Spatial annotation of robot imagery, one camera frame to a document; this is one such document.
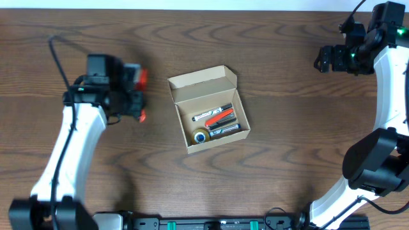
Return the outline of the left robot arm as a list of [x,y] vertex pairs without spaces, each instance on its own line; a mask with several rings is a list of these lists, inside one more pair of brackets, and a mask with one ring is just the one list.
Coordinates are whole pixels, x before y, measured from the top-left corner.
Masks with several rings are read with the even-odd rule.
[[28,199],[9,208],[12,229],[98,229],[84,207],[86,180],[100,136],[130,116],[144,121],[148,71],[107,54],[87,56],[84,75],[63,94],[63,121],[49,162]]

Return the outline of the red black stapler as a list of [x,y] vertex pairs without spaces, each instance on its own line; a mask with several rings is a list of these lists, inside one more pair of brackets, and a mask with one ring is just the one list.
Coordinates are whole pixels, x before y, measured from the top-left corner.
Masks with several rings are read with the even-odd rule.
[[208,119],[204,125],[207,129],[210,129],[211,126],[218,125],[222,121],[226,121],[228,119],[231,119],[235,116],[234,114],[234,109],[227,109],[225,111],[222,111],[221,113],[215,115],[214,117]]

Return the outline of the cardboard box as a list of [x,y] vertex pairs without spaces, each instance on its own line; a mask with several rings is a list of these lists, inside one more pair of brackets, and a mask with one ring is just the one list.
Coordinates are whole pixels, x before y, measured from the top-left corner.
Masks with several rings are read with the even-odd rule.
[[[192,73],[171,77],[168,80],[173,103],[178,115],[187,153],[195,153],[216,146],[245,139],[251,128],[237,90],[237,76],[226,66],[215,66]],[[213,130],[205,127],[205,122],[214,117],[192,121],[192,117],[226,104],[232,104],[235,116],[232,122]],[[202,144],[192,144],[194,130],[204,128],[209,131],[239,123],[241,129],[214,138]]]

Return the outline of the yellow tape roll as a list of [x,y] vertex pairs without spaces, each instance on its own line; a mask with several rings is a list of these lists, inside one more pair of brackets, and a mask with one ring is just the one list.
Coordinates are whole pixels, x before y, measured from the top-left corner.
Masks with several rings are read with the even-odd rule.
[[191,135],[192,144],[202,144],[210,141],[210,133],[207,129],[198,128]]

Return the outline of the blue whiteboard marker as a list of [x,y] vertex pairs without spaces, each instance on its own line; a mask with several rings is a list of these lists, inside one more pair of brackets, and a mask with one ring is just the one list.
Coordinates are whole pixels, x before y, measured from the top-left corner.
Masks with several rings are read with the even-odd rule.
[[227,126],[225,128],[220,128],[220,129],[211,131],[209,133],[209,135],[210,135],[211,138],[214,138],[216,136],[220,136],[222,134],[226,134],[226,133],[229,133],[229,132],[232,132],[232,131],[235,131],[235,130],[239,130],[239,129],[241,129],[241,126],[240,126],[239,123],[237,123],[237,124],[234,124],[234,125],[231,125],[231,126]]

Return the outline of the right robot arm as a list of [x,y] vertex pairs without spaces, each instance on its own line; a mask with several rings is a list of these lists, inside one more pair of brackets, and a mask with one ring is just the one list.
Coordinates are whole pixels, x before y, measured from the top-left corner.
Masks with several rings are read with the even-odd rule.
[[348,17],[339,26],[342,45],[320,49],[314,67],[322,73],[376,75],[373,131],[348,149],[343,174],[299,215],[297,229],[339,229],[350,215],[379,197],[408,186],[408,29],[405,6],[377,4],[367,26]]

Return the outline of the black whiteboard marker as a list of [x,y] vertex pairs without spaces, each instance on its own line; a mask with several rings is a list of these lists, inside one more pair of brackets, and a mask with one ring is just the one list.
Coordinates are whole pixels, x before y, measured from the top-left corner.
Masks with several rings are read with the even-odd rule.
[[207,112],[204,112],[202,114],[198,114],[198,115],[193,116],[192,121],[199,121],[200,119],[207,118],[207,117],[210,117],[210,116],[214,116],[214,115],[216,115],[218,113],[221,113],[223,111],[231,109],[232,107],[233,107],[233,105],[231,103],[229,103],[229,104],[223,105],[221,107],[214,108],[214,109],[212,109],[210,111],[207,111]]

